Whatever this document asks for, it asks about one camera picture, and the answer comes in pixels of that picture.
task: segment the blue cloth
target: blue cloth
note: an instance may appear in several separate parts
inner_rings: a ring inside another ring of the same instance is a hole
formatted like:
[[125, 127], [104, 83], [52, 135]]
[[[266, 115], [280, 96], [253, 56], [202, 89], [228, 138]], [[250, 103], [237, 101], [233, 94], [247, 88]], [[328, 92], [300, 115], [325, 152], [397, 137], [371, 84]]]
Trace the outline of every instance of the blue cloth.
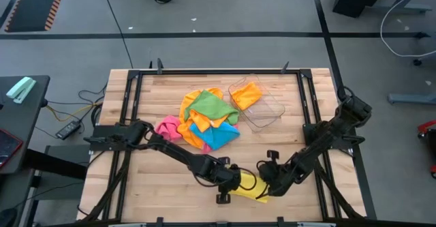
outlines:
[[213, 150], [221, 148], [226, 143], [239, 137], [240, 134], [235, 127], [232, 127], [226, 122], [223, 122], [218, 128], [210, 126], [204, 132], [200, 132], [195, 123], [192, 124], [189, 129]]

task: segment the gray floor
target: gray floor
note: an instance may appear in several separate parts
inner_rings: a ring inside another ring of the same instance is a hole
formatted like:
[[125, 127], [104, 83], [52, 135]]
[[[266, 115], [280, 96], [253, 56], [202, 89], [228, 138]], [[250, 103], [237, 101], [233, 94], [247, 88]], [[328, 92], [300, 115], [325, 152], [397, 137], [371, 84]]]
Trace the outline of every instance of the gray floor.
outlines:
[[[359, 19], [331, 12], [334, 0], [321, 0], [330, 32], [378, 32], [383, 14], [367, 10]], [[389, 5], [394, 0], [379, 0]], [[0, 0], [3, 11], [9, 0]], [[320, 32], [313, 0], [175, 0], [158, 5], [153, 0], [110, 0], [124, 33], [295, 31]], [[436, 0], [414, 0], [436, 7]], [[392, 15], [388, 32], [435, 30], [436, 12]], [[51, 33], [117, 33], [106, 0], [62, 0]], [[416, 126], [434, 118], [432, 106], [396, 104], [388, 93], [436, 91], [435, 61], [421, 67], [394, 56], [380, 39], [332, 39], [344, 83], [373, 107], [373, 117], [358, 133], [375, 210], [381, 220], [436, 223], [436, 181], [429, 175], [434, 163], [416, 138]], [[435, 49], [429, 39], [390, 38], [394, 49], [422, 53]], [[128, 39], [135, 67], [148, 67], [160, 57], [165, 67], [330, 67], [322, 38], [224, 37], [189, 39]], [[120, 39], [114, 40], [0, 40], [0, 75], [48, 74], [47, 99], [79, 101], [81, 89], [100, 90], [112, 68], [129, 68]], [[67, 112], [75, 106], [56, 106]], [[83, 143], [83, 134], [59, 141], [35, 131], [31, 147]], [[37, 126], [50, 133], [64, 124], [42, 110]], [[72, 222], [78, 201], [45, 202], [36, 220], [42, 224]]]

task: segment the wooden table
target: wooden table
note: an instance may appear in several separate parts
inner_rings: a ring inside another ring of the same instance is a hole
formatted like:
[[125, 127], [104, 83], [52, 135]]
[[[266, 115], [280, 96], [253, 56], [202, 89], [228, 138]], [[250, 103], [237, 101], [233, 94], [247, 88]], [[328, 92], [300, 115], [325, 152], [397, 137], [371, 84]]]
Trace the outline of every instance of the wooden table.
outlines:
[[[99, 123], [113, 125], [119, 121], [128, 70], [112, 70]], [[313, 81], [323, 120], [334, 115], [338, 105], [329, 69], [312, 69]], [[280, 152], [282, 163], [305, 146], [302, 124], [304, 117], [295, 75], [258, 75], [264, 86], [285, 106], [285, 113], [259, 133], [253, 133], [244, 121], [239, 122], [240, 137], [213, 151], [212, 156], [228, 156], [232, 163], [257, 172], [255, 164], [266, 160], [266, 151]], [[228, 87], [240, 80], [239, 75], [152, 75], [142, 80], [138, 117], [157, 125], [167, 115], [178, 116], [186, 93], [196, 89], [219, 87], [229, 103]], [[132, 85], [131, 97], [134, 96]], [[309, 88], [305, 82], [309, 98]], [[127, 117], [130, 116], [132, 100]], [[309, 104], [311, 120], [315, 122]], [[193, 153], [200, 151], [184, 140], [178, 145]], [[365, 215], [362, 196], [350, 156], [330, 151], [330, 159], [337, 187], [357, 212]], [[89, 212], [100, 199], [108, 184], [112, 152], [105, 152], [88, 170], [80, 208]], [[331, 198], [324, 187], [328, 210], [333, 216]], [[122, 222], [276, 222], [278, 216], [285, 221], [322, 220], [315, 179], [311, 174], [300, 185], [294, 184], [283, 197], [270, 197], [263, 204], [232, 196], [228, 205], [217, 205], [217, 188], [198, 185], [185, 165], [157, 151], [134, 151], [131, 156]], [[114, 217], [117, 193], [112, 198], [110, 217]]]

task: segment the towel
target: towel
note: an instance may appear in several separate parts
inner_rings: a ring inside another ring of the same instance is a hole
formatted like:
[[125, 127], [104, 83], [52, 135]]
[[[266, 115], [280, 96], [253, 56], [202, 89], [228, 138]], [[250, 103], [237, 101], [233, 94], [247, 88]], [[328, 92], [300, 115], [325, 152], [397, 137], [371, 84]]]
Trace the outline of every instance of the towel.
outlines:
[[159, 123], [159, 125], [157, 125], [155, 131], [158, 134], [161, 134], [166, 140], [174, 142], [182, 137], [182, 135], [177, 132], [177, 127], [179, 125], [180, 121], [176, 117], [168, 115], [161, 123]]
[[[254, 184], [253, 175], [249, 175], [243, 172], [240, 173], [240, 185], [242, 185], [246, 189], [249, 189], [253, 187], [253, 184]], [[243, 188], [238, 187], [237, 190], [232, 190], [229, 193], [238, 196], [245, 196], [252, 200], [256, 200], [256, 197], [260, 196], [265, 189], [266, 189], [266, 183], [261, 178], [256, 177], [256, 186], [254, 187], [254, 189], [244, 190]], [[268, 202], [268, 196], [259, 198], [256, 201], [266, 203]]]
[[218, 128], [210, 127], [204, 132], [201, 132], [195, 123], [192, 124], [189, 129], [213, 150], [221, 148], [240, 135], [235, 127], [232, 127], [226, 122], [223, 122]]
[[[239, 129], [238, 124], [234, 124], [233, 127], [235, 127], [236, 129]], [[212, 148], [208, 144], [204, 143], [203, 149], [202, 149], [202, 154], [206, 155], [206, 154], [209, 154], [211, 151], [212, 151]]]
[[234, 125], [238, 122], [238, 116], [239, 112], [236, 109], [209, 91], [202, 91], [186, 107], [184, 114], [185, 120], [191, 117], [201, 132], [206, 131], [210, 126], [218, 128], [224, 121]]
[[232, 92], [232, 98], [241, 110], [246, 110], [256, 103], [261, 96], [262, 92], [254, 82], [250, 82], [245, 87]]
[[[216, 95], [218, 98], [223, 98], [223, 93], [219, 88], [209, 88], [207, 91], [213, 95]], [[189, 130], [189, 127], [193, 124], [193, 120], [188, 116], [186, 116], [185, 119], [185, 109], [191, 105], [191, 103], [199, 96], [199, 94], [201, 94], [201, 92], [201, 90], [193, 91], [188, 93], [183, 98], [180, 107], [180, 113], [178, 115], [178, 120], [181, 122], [181, 124], [177, 127], [177, 131], [182, 135], [183, 139], [185, 139], [185, 141], [190, 145], [199, 149], [203, 147], [204, 141], [198, 138], [193, 132], [191, 132], [191, 130]]]

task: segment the clear plastic container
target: clear plastic container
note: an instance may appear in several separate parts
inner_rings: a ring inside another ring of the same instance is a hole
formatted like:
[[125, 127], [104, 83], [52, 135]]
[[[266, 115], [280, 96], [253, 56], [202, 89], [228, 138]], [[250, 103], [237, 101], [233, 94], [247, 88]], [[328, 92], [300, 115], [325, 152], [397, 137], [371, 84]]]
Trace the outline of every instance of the clear plastic container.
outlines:
[[[253, 82], [256, 87], [262, 92], [261, 98], [248, 107], [242, 110], [236, 104], [232, 93], [237, 89], [241, 89]], [[277, 120], [284, 112], [285, 106], [278, 103], [278, 101], [269, 93], [269, 91], [262, 85], [259, 78], [255, 74], [250, 74], [238, 82], [229, 87], [230, 102], [233, 107], [239, 111], [240, 117], [242, 117], [248, 124], [248, 126], [254, 132], [260, 132], [264, 127], [270, 125]]]

